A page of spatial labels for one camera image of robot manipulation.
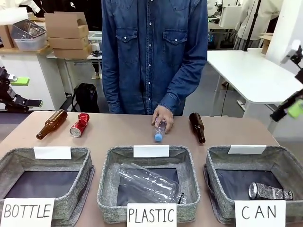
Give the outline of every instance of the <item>blue denim shirt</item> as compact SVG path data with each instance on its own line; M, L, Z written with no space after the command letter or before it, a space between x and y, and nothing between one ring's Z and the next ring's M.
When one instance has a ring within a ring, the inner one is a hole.
M206 0L103 0L102 13L110 112L180 115L207 60Z

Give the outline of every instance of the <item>person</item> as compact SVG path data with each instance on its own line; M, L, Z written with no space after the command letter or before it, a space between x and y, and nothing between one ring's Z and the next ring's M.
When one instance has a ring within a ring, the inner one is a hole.
M283 0L262 0L258 17L251 34L248 48L258 48L259 36L265 33L272 17L277 17L281 11ZM251 24L258 5L258 0L246 0L242 6L241 16L235 30L238 31L234 50L244 50Z
M207 1L103 0L102 13L110 112L153 114L152 124L164 119L169 131L207 60Z

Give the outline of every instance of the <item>white paper sign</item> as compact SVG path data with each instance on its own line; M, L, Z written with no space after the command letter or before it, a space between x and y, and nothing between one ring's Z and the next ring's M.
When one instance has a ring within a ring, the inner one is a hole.
M34 147L36 159L71 159L71 147Z
M261 155L266 145L231 145L228 154Z
M285 227L286 201L235 201L236 227Z
M127 227L176 227L175 203L128 203Z
M0 227L50 227L54 198L5 199Z
M134 145L134 157L169 157L169 145Z

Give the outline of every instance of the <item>bag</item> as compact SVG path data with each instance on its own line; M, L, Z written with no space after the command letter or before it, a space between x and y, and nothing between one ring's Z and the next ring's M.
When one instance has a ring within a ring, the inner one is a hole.
M98 106L98 94L97 89L93 84L81 83L75 90L74 95L72 96L71 105L72 110L77 112L74 105L74 99L76 97L76 105L79 105L81 112L86 113L99 113Z

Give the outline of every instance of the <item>red can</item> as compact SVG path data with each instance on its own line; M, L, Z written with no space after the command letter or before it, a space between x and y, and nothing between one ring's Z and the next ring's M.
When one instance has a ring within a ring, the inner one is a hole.
M87 113L80 113L78 121L71 127L70 134L73 137L80 137L89 122L89 115Z

